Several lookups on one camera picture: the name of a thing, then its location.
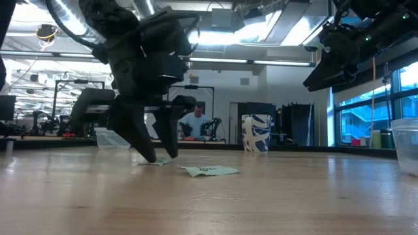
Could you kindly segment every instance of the window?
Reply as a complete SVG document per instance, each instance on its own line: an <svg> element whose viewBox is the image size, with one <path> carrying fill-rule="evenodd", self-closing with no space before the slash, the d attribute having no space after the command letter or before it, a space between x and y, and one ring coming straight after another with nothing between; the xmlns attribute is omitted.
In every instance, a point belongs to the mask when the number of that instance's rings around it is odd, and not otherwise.
<svg viewBox="0 0 418 235"><path fill-rule="evenodd" d="M387 84L386 85L386 89L387 89L388 95L390 95L391 94L391 85L390 84ZM357 102L371 100L372 99L372 95L373 95L373 91L369 91L369 92L364 93L362 95L356 96L356 97L354 97L352 99L349 99L349 100L346 100L346 101L341 102L340 103L340 106L345 106L345 105L348 105L348 104L355 104ZM385 95L386 95L386 93L385 93L385 86L381 86L381 87L376 88L374 90L374 98L384 97Z"/></svg>
<svg viewBox="0 0 418 235"><path fill-rule="evenodd" d="M418 88L418 62L404 67L400 72L401 91Z"/></svg>
<svg viewBox="0 0 418 235"><path fill-rule="evenodd" d="M386 102L374 105L373 130L389 128ZM341 112L341 141L351 143L352 139L370 137L372 122L372 105L342 110Z"/></svg>
<svg viewBox="0 0 418 235"><path fill-rule="evenodd" d="M418 118L418 95L402 98L402 117Z"/></svg>

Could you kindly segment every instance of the plastic container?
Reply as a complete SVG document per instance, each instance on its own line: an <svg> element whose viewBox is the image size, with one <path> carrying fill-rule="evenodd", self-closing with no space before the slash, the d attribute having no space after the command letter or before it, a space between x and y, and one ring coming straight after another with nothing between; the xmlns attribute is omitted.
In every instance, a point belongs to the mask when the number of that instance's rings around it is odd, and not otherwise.
<svg viewBox="0 0 418 235"><path fill-rule="evenodd" d="M418 176L418 118L395 120L391 125L401 169Z"/></svg>
<svg viewBox="0 0 418 235"><path fill-rule="evenodd" d="M130 143L124 140L114 131L106 128L94 128L97 137L97 145L100 149L129 149Z"/></svg>

